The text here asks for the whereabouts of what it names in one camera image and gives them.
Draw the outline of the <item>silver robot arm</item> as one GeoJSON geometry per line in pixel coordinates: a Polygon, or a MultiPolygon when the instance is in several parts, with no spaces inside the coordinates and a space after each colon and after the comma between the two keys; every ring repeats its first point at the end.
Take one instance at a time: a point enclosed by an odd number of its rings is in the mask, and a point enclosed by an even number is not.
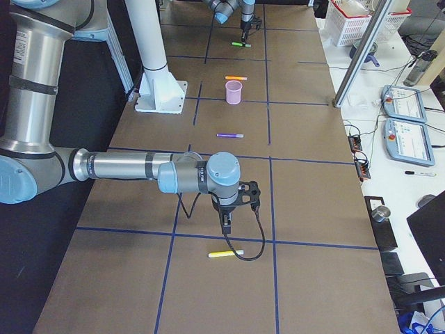
{"type": "Polygon", "coordinates": [[[49,141],[67,40],[106,37],[105,1],[12,1],[17,24],[9,77],[6,128],[1,137],[1,201],[17,204],[59,185],[87,179],[154,180],[164,193],[208,193],[222,232],[241,203],[240,166],[228,153],[90,152],[49,141]]]}
{"type": "Polygon", "coordinates": [[[248,36],[252,25],[259,29],[261,20],[254,15],[255,0],[204,0],[203,3],[213,12],[214,18],[220,23],[224,24],[230,16],[241,8],[241,43],[247,45],[248,36]]]}

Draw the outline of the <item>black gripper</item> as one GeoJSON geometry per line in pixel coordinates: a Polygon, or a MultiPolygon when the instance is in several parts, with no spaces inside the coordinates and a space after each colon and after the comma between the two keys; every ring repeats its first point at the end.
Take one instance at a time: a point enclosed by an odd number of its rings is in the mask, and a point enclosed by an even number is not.
{"type": "Polygon", "coordinates": [[[220,224],[221,230],[223,234],[231,233],[231,225],[232,225],[232,212],[239,206],[239,204],[235,201],[230,205],[221,205],[216,202],[215,198],[211,199],[213,208],[222,214],[220,224]]]}
{"type": "Polygon", "coordinates": [[[241,20],[240,29],[242,30],[241,42],[246,43],[246,40],[248,39],[249,36],[248,31],[251,29],[251,22],[246,22],[241,20]]]}

